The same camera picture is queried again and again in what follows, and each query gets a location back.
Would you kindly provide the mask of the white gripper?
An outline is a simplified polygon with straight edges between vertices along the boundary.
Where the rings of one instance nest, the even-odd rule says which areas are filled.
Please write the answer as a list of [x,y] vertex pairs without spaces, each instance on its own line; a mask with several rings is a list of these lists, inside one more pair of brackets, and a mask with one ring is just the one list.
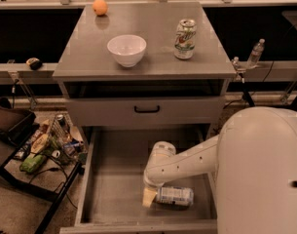
[[160,165],[162,162],[176,154],[175,146],[166,141],[158,141],[154,144],[143,174],[145,188],[143,190],[142,206],[150,208],[153,203],[158,187],[165,184],[163,178],[158,178],[163,172]]

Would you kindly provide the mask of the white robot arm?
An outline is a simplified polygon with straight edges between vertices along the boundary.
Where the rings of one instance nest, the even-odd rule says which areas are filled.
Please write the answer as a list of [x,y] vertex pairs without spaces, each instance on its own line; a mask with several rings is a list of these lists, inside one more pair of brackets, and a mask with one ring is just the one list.
[[250,107],[220,134],[184,152],[154,145],[144,170],[153,190],[164,183],[215,173],[218,234],[297,234],[297,112]]

